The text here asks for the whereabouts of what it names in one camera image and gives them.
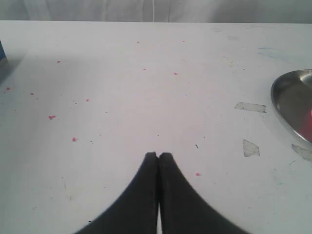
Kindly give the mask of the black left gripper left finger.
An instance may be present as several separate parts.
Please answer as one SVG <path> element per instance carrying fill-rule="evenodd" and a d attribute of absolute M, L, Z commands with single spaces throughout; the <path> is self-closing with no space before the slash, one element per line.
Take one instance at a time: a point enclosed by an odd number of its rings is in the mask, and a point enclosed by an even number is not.
<path fill-rule="evenodd" d="M 77 233 L 156 234 L 158 195 L 158 157 L 150 152 L 118 199 Z"/>

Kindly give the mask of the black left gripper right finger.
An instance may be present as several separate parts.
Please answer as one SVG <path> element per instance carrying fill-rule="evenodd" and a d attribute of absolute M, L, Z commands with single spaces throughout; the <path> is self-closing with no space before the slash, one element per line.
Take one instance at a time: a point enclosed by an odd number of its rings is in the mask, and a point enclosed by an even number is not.
<path fill-rule="evenodd" d="M 182 174 L 171 153 L 158 160 L 160 216 L 164 234 L 245 234 L 207 204 Z"/>

